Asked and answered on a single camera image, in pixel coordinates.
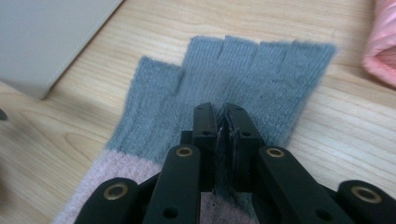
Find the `knitted fabric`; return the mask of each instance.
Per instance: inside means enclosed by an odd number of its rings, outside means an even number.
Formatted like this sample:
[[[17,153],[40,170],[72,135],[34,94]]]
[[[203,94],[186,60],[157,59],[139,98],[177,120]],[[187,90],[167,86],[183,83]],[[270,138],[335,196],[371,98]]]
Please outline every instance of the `knitted fabric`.
[[[375,0],[374,27],[362,63],[368,72],[396,88],[396,0]]]
[[[160,172],[202,103],[212,103],[220,125],[225,103],[244,107],[267,145],[285,147],[333,54],[327,44],[197,36],[181,66],[143,57],[116,131],[55,223],[73,222],[97,186],[112,177],[141,183]],[[256,222],[246,196],[202,197],[201,223]]]

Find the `wooden table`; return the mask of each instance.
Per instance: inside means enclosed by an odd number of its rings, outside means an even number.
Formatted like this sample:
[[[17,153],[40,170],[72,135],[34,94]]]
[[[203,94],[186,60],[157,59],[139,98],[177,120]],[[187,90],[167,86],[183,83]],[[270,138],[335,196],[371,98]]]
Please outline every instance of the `wooden table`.
[[[361,68],[372,2],[124,2],[46,100],[0,84],[0,223],[51,222],[117,125],[142,55],[180,64],[195,35],[334,43],[289,150],[331,189],[361,179],[396,197],[396,91]]]

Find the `metal screw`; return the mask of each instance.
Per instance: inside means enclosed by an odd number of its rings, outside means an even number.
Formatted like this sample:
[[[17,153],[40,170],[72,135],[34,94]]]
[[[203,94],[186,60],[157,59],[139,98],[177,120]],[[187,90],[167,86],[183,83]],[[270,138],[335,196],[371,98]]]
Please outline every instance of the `metal screw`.
[[[126,184],[120,182],[113,184],[109,186],[106,190],[103,196],[110,200],[117,200],[119,198],[122,198],[126,193],[128,192],[128,186]]]

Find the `wood grain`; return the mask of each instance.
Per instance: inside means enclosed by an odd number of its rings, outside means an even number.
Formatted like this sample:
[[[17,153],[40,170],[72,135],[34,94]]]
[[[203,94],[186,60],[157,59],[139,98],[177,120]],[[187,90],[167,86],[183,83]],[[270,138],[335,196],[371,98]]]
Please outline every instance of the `wood grain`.
[[[50,223],[111,136],[138,60],[180,64],[195,35],[338,47],[289,149],[321,184],[396,197],[396,91],[361,68],[372,1],[125,1],[45,101],[0,84],[0,223]]]

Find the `pink knit cuff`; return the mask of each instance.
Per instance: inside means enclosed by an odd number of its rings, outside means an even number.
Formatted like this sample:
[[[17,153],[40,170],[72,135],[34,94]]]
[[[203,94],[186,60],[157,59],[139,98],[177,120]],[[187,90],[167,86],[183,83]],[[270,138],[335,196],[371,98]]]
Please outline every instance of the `pink knit cuff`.
[[[105,150],[97,159],[75,193],[64,206],[64,209],[53,220],[55,224],[74,223],[84,203],[95,189],[103,182],[114,177],[125,177],[137,184],[149,179],[161,171],[161,166],[136,156],[130,156],[116,150]],[[257,223],[254,218],[236,207],[225,202],[213,193],[203,193],[201,199],[201,223]]]
[[[82,205],[90,198],[99,185],[109,179],[124,177],[140,184],[160,171],[161,167],[152,161],[146,161],[116,150],[105,150],[99,159],[93,163],[74,195],[64,206],[63,211],[54,219],[53,223],[74,223]]]
[[[363,55],[363,66],[396,87],[396,0],[375,1],[375,23]]]

